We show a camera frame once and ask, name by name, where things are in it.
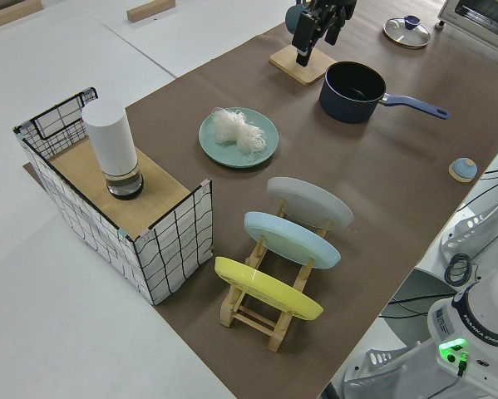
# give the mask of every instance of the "brown paper tablecloth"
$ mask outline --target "brown paper tablecloth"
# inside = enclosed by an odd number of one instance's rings
[[[156,307],[237,397],[315,398],[469,192],[471,185],[449,176],[449,164],[466,156],[481,173],[498,152],[498,53],[453,28],[433,31],[440,6],[358,0],[337,45],[321,41],[318,48],[337,61],[368,64],[384,76],[388,92],[447,109],[449,121],[405,106],[378,106],[358,125],[331,119],[318,104],[321,80],[302,86],[269,63],[291,41],[284,25],[128,107],[138,148],[186,187],[213,180],[216,255],[244,261],[254,247],[244,213],[276,210],[265,193],[273,176],[319,185],[355,214],[347,231],[328,236],[341,263],[314,270],[305,288],[323,314],[293,320],[278,353],[242,323],[219,325],[228,287],[213,261]],[[387,19],[411,13],[431,29],[421,50],[399,47],[382,33]],[[198,131],[217,106],[266,115],[279,132],[273,157],[246,170],[212,161]],[[298,271],[272,254],[262,269],[286,282]]]

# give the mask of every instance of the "saucepan handle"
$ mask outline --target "saucepan handle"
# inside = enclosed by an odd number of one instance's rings
[[[436,116],[441,119],[448,119],[450,117],[450,112],[442,110],[432,104],[418,100],[413,97],[408,96],[395,96],[393,94],[385,93],[381,100],[378,101],[384,106],[410,106],[416,110],[426,112],[427,114]]]

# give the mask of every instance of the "green plate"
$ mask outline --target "green plate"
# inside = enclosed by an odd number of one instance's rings
[[[212,115],[209,115],[200,125],[199,142],[205,153],[215,162],[230,166],[232,168],[249,168],[259,165],[276,151],[279,145],[279,133],[273,122],[266,116],[249,108],[225,108],[229,111],[241,111],[247,118],[246,122],[250,125],[259,127],[265,134],[265,150],[255,152],[252,155],[244,154],[239,149],[235,142],[227,144],[218,144],[215,142],[214,120]]]

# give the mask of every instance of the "pot lid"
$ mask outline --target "pot lid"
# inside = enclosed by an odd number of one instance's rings
[[[421,48],[430,41],[429,31],[412,15],[388,20],[383,31],[391,41],[408,48]]]

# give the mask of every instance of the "toaster oven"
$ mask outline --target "toaster oven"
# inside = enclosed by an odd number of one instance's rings
[[[447,0],[439,19],[498,50],[498,0]]]

